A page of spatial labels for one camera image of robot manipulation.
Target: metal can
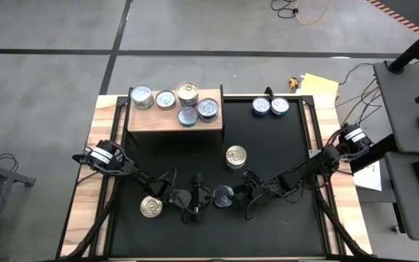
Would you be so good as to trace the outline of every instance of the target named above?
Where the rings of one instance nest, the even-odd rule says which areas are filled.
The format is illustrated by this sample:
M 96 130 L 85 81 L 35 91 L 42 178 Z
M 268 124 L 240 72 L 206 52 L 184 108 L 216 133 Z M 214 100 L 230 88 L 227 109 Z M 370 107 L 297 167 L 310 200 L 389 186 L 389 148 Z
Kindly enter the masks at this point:
M 130 98 L 140 110 L 146 110 L 154 105 L 153 94 L 146 86 L 139 86 L 132 89 Z
M 247 152 L 241 146 L 231 146 L 226 152 L 226 163 L 233 169 L 241 169 L 247 160 Z
M 205 98 L 198 102 L 196 107 L 202 122 L 213 123 L 218 119 L 218 102 L 212 98 Z
M 234 190 L 230 186 L 219 185 L 216 186 L 212 192 L 212 198 L 216 207 L 230 207 L 232 205 L 231 197 L 234 195 Z
M 156 95 L 156 104 L 161 110 L 171 110 L 175 107 L 175 95 L 173 91 L 163 90 Z
M 289 102 L 284 98 L 274 98 L 271 101 L 271 110 L 278 116 L 285 115 L 289 110 Z
M 265 115 L 268 113 L 271 105 L 266 98 L 255 98 L 252 102 L 252 111 L 257 115 Z
M 192 127 L 196 124 L 198 113 L 196 112 L 195 108 L 191 106 L 185 106 L 179 110 L 177 113 L 177 118 L 183 127 Z
M 140 211 L 147 218 L 155 218 L 163 210 L 163 202 L 152 197 L 145 197 L 140 203 Z
M 198 103 L 198 86 L 193 82 L 183 82 L 177 86 L 177 96 L 181 106 L 196 106 Z

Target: black mat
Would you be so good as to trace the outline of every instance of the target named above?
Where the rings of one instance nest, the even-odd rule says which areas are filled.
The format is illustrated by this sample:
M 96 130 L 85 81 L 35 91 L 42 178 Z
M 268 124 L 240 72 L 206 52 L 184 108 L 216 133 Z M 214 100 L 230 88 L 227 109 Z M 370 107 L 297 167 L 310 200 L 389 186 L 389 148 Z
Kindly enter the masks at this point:
M 176 167 L 176 188 L 190 188 L 191 175 L 195 172 L 204 175 L 204 185 L 210 189 L 218 184 L 241 184 L 241 170 L 228 169 L 224 160 L 227 148 L 232 145 L 247 150 L 244 168 L 253 169 L 264 180 L 307 160 L 299 100 L 290 101 L 286 116 L 276 118 L 269 114 L 261 119 L 252 116 L 250 103 L 227 102 L 226 140 L 218 150 L 197 151 L 191 144 L 183 144 L 188 150 L 176 150 L 174 154 L 136 148 L 129 148 L 129 152 L 144 170 L 154 175 Z M 213 206 L 205 213 L 203 223 L 189 225 L 181 223 L 179 209 L 172 206 L 165 206 L 158 218 L 145 218 L 139 208 L 143 197 L 145 193 L 139 186 L 128 179 L 122 180 L 111 257 L 324 255 L 314 198 L 309 190 L 303 192 L 295 205 L 276 200 L 258 210 L 251 221 L 244 220 L 244 211 L 238 207 L 218 210 Z

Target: wooden shelf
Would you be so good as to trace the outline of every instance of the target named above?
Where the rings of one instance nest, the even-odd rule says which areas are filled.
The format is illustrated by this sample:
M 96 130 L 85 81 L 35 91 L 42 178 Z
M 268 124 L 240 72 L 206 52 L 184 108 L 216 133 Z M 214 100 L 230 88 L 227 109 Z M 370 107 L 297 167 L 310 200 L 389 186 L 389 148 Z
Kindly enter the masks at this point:
M 218 119 L 213 123 L 204 123 L 197 120 L 193 127 L 183 127 L 177 119 L 177 113 L 182 108 L 177 96 L 176 105 L 172 110 L 165 111 L 159 109 L 156 105 L 156 95 L 159 91 L 153 91 L 155 104 L 148 110 L 139 110 L 134 104 L 130 105 L 129 124 L 127 129 L 129 132 L 169 132 L 169 131 L 197 131 L 197 130 L 221 130 L 223 128 L 223 111 L 221 108 L 221 91 L 220 90 L 199 90 L 198 101 L 204 98 L 212 98 L 218 102 Z

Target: can lid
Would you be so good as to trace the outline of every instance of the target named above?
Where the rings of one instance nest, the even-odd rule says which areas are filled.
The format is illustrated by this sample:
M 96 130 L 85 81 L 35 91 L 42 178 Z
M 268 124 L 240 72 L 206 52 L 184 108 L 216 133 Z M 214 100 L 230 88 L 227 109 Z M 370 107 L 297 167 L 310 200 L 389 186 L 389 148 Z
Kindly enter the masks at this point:
M 247 152 L 241 146 L 231 146 L 226 152 L 226 159 L 231 164 L 244 164 L 247 160 Z
M 195 108 L 186 106 L 179 110 L 177 117 L 182 124 L 194 124 L 198 119 L 198 113 Z
M 267 112 L 271 106 L 266 98 L 255 98 L 252 102 L 253 108 L 258 112 Z
M 271 106 L 278 112 L 285 112 L 289 110 L 289 102 L 287 102 L 284 98 L 274 98 L 271 101 Z
M 161 213 L 163 202 L 152 197 L 145 197 L 140 204 L 141 213 L 147 218 L 154 218 Z
M 156 96 L 156 102 L 160 106 L 171 106 L 175 102 L 175 95 L 172 91 L 163 90 Z
M 198 103 L 198 112 L 202 116 L 214 116 L 218 112 L 218 102 L 212 98 L 205 98 Z
M 146 86 L 139 86 L 132 89 L 132 93 L 130 93 L 130 97 L 135 102 L 143 102 L 149 99 L 151 96 L 151 90 Z
M 177 86 L 177 95 L 182 99 L 192 99 L 198 95 L 198 86 L 193 82 L 183 82 Z

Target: yellow cable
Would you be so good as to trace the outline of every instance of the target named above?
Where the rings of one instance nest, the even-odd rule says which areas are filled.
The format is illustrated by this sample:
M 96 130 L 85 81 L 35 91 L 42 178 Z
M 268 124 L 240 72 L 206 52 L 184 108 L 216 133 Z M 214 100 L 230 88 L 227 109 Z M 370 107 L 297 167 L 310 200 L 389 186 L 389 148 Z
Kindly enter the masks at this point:
M 295 8 L 297 8 L 297 9 L 298 9 L 298 5 L 300 4 L 300 2 L 301 2 L 301 1 L 302 1 L 302 0 L 298 0 L 297 4 L 295 4 Z M 315 20 L 315 21 L 313 21 L 313 22 L 309 22 L 309 23 L 307 23 L 307 22 L 303 22 L 303 21 L 300 19 L 300 17 L 298 16 L 298 12 L 296 12 L 296 13 L 295 13 L 295 17 L 297 18 L 298 22 L 300 22 L 300 23 L 302 23 L 302 24 L 304 24 L 304 25 L 314 25 L 314 24 L 316 24 L 317 22 L 319 22 L 319 21 L 321 20 L 321 18 L 323 18 L 323 16 L 327 13 L 327 11 L 330 9 L 331 3 L 332 3 L 332 0 L 329 0 L 329 1 L 327 2 L 327 7 L 326 7 L 325 11 L 322 13 L 322 15 L 321 15 L 320 17 L 318 17 L 318 19 L 316 19 L 316 20 Z
M 375 87 L 375 88 L 373 88 L 371 91 L 369 91 L 366 95 L 364 95 L 363 96 L 363 100 L 365 99 L 365 98 L 367 98 L 367 97 L 369 97 L 370 95 L 371 95 L 371 93 L 373 92 L 373 91 L 378 91 L 378 87 Z M 340 124 L 340 126 L 343 126 L 346 122 L 347 122 L 347 119 L 350 117 L 350 115 L 352 115 L 352 112 L 355 110 L 355 108 L 360 104 L 362 102 L 362 100 L 360 100 L 360 101 L 358 101 L 356 104 L 355 104 L 355 106 L 350 110 L 350 112 L 348 112 L 348 114 L 347 114 L 347 116 L 346 116 L 346 118 L 342 121 L 342 124 Z

